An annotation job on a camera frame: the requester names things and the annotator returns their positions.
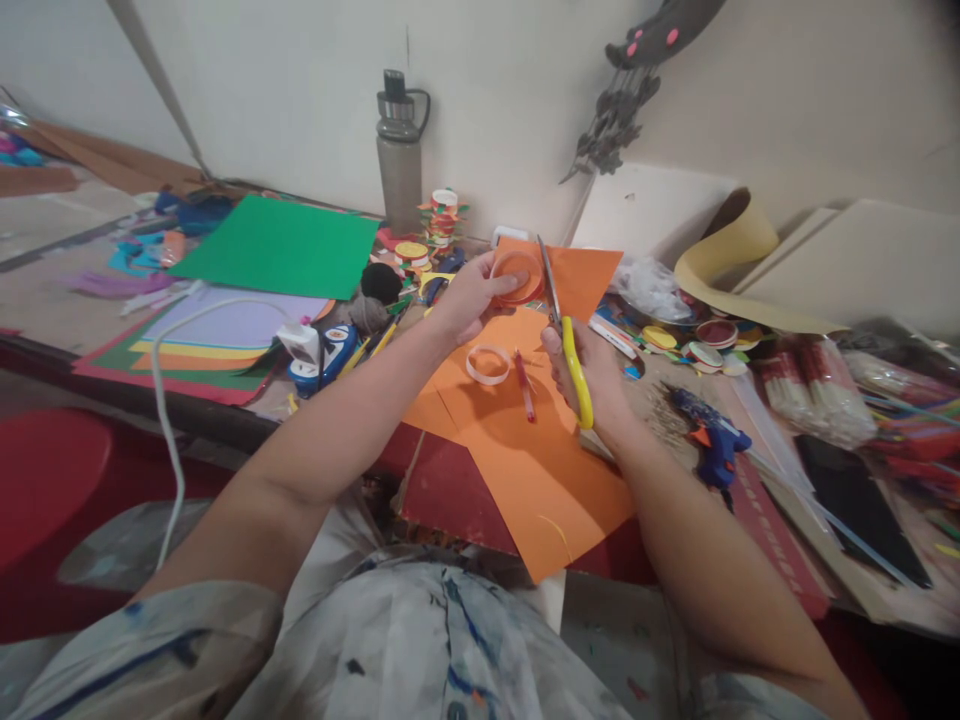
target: clothing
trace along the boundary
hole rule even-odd
[[[80,633],[13,717],[629,717],[536,611],[468,564],[379,550],[276,647],[283,608],[264,588],[162,593]],[[823,717],[758,678],[713,676],[700,691],[698,718]]]

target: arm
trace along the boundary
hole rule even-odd
[[[243,580],[286,597],[337,497],[379,457],[447,355],[479,334],[494,296],[493,253],[467,264],[429,318],[305,403],[239,470],[196,529],[137,594]]]
[[[567,398],[556,331],[544,347]],[[859,700],[809,618],[736,519],[640,422],[620,388],[610,346],[577,328],[595,429],[637,506],[644,547],[667,597],[713,670],[781,685],[835,717],[864,717]]]

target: yellow scissors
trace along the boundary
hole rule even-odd
[[[560,300],[557,298],[557,286],[553,279],[553,269],[550,267],[550,257],[543,240],[537,235],[540,243],[540,254],[543,256],[544,276],[549,286],[547,302],[550,304],[550,320],[557,328],[557,333],[563,339],[563,355],[567,359],[567,368],[573,378],[573,387],[577,391],[577,404],[580,405],[580,427],[589,430],[593,427],[593,403],[590,400],[590,390],[587,388],[587,378],[583,374],[580,358],[577,357],[577,343],[573,336],[573,320],[569,315],[560,314]]]

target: white wall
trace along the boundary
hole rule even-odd
[[[0,85],[41,120],[196,164],[105,0],[0,3]]]
[[[945,2],[728,0],[664,65],[626,157],[736,177],[775,226],[857,197],[960,213]]]
[[[619,40],[657,0],[133,0],[211,170],[382,212],[384,68],[429,91],[424,192],[557,238],[585,185],[562,187]]]

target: gray water bottle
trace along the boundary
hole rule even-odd
[[[420,137],[430,119],[430,95],[423,90],[407,90],[403,73],[383,71],[382,92],[377,93],[380,122],[377,123],[377,155],[380,157],[380,180],[387,223],[394,237],[421,230],[420,211],[423,202],[423,178],[420,168]],[[411,95],[427,100],[423,122],[414,123]]]

